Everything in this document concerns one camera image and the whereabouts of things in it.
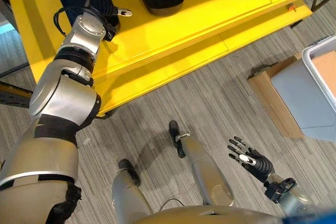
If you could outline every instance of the cable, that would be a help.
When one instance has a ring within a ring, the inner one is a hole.
[[[166,200],[165,203],[163,203],[162,207],[160,207],[159,212],[160,212],[160,211],[162,210],[162,208],[164,208],[164,206],[167,205],[167,203],[168,203],[169,201],[171,201],[171,200],[176,200],[176,201],[178,201],[182,206],[185,206],[179,199],[171,198],[171,199]]]
[[[89,13],[91,15],[93,15],[94,17],[98,18],[102,23],[104,27],[108,27],[108,23],[106,21],[106,19],[104,17],[101,17],[100,15],[98,15],[96,12],[94,12],[92,9],[87,8],[87,7],[80,7],[80,6],[67,6],[67,7],[63,7],[60,10],[58,10],[57,12],[55,12],[53,20],[54,20],[54,25],[56,26],[56,28],[60,31],[60,33],[65,37],[66,33],[62,30],[59,21],[58,21],[58,17],[59,14],[66,11],[66,10],[73,10],[73,9],[78,9],[81,10],[83,12]]]

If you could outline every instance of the black foot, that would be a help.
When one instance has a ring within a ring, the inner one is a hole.
[[[185,153],[184,153],[183,148],[182,148],[181,140],[178,140],[178,141],[175,140],[176,136],[178,136],[180,134],[180,127],[179,127],[179,125],[177,124],[176,121],[171,121],[169,123],[169,133],[170,133],[170,136],[172,136],[173,144],[174,144],[175,148],[177,149],[178,156],[180,158],[184,158]]]
[[[131,162],[129,162],[127,159],[123,159],[122,161],[119,162],[118,167],[119,169],[126,169],[128,173],[131,175],[135,185],[140,186],[141,179],[138,176],[137,172],[135,171],[134,166],[131,164]]]

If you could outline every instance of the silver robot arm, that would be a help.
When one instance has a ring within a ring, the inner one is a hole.
[[[100,109],[92,72],[106,33],[98,17],[79,15],[38,81],[33,122],[0,172],[1,223],[59,224],[74,211],[81,194],[76,132]]]
[[[312,200],[298,187],[294,179],[283,179],[277,175],[272,162],[242,139],[235,136],[229,142],[233,144],[228,145],[232,151],[229,156],[264,184],[267,198],[279,204],[287,216],[315,212]]]

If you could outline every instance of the white plastic bin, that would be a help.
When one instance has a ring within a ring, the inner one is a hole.
[[[336,97],[312,59],[336,50],[336,35],[302,52],[302,58],[271,78],[304,135],[336,142]]]

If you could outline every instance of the floor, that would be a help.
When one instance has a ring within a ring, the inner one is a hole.
[[[305,0],[308,5],[312,0]],[[336,208],[336,144],[282,137],[247,84],[252,68],[282,61],[335,33],[336,0],[294,29],[284,28],[206,67],[119,107],[106,120],[77,135],[82,200],[70,223],[117,223],[111,183],[117,163],[128,158],[142,178],[141,190],[154,211],[169,198],[186,205],[201,196],[186,160],[179,159],[167,132],[175,119],[213,156],[231,185],[237,206],[283,215],[264,196],[262,184],[228,157],[227,141],[242,137],[273,161],[276,172],[293,177],[320,208]],[[26,61],[15,31],[0,35],[0,72]],[[1,81],[33,89],[29,68]],[[26,109],[0,105],[0,161],[28,127]],[[165,208],[176,207],[172,201]]]

